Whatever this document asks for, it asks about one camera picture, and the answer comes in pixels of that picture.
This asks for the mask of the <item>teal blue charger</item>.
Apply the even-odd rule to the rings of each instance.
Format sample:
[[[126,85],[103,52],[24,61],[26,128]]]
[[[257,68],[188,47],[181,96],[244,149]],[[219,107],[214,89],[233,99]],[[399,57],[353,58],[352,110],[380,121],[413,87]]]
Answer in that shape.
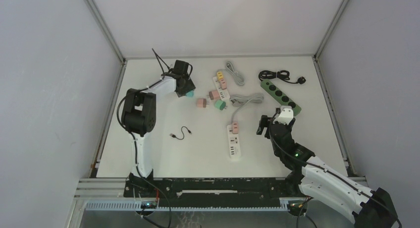
[[[192,98],[194,96],[194,92],[193,91],[189,91],[188,93],[186,93],[185,95],[188,98]]]

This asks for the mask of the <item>white power strip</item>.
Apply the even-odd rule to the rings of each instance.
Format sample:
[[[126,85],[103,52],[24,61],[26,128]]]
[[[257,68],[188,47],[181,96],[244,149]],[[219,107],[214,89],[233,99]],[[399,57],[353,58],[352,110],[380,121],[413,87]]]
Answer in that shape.
[[[223,100],[223,101],[225,101],[225,102],[228,102],[229,100],[230,100],[230,94],[229,94],[229,92],[228,92],[228,90],[226,89],[226,90],[222,90],[221,88],[220,88],[220,85],[219,85],[219,80],[217,79],[217,77],[215,76],[215,77],[213,77],[213,83],[214,83],[214,85],[215,85],[215,87],[216,87],[216,90],[219,92],[219,94],[220,94],[220,99],[221,100]]]
[[[241,158],[239,133],[233,134],[231,124],[227,125],[228,154],[231,160],[238,161]]]

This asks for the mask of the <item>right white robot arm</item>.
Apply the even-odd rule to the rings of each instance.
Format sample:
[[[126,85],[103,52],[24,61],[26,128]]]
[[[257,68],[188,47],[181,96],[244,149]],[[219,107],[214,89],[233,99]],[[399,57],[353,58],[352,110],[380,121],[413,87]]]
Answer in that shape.
[[[262,115],[256,134],[269,139],[273,153],[291,172],[286,189],[292,196],[309,196],[334,209],[356,228],[402,227],[390,194],[372,190],[338,173],[315,153],[295,142],[292,127],[280,122],[280,113]]]

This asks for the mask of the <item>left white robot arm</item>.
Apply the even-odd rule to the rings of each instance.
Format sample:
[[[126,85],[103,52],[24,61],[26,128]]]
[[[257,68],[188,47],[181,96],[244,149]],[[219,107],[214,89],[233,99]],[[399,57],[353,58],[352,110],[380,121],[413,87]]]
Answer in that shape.
[[[132,137],[134,164],[131,173],[141,178],[135,189],[144,197],[152,195],[155,190],[154,182],[147,178],[153,172],[149,134],[157,122],[157,101],[171,93],[178,97],[193,93],[196,86],[191,79],[192,71],[190,63],[176,60],[157,82],[143,89],[127,90],[117,106],[118,123]]]

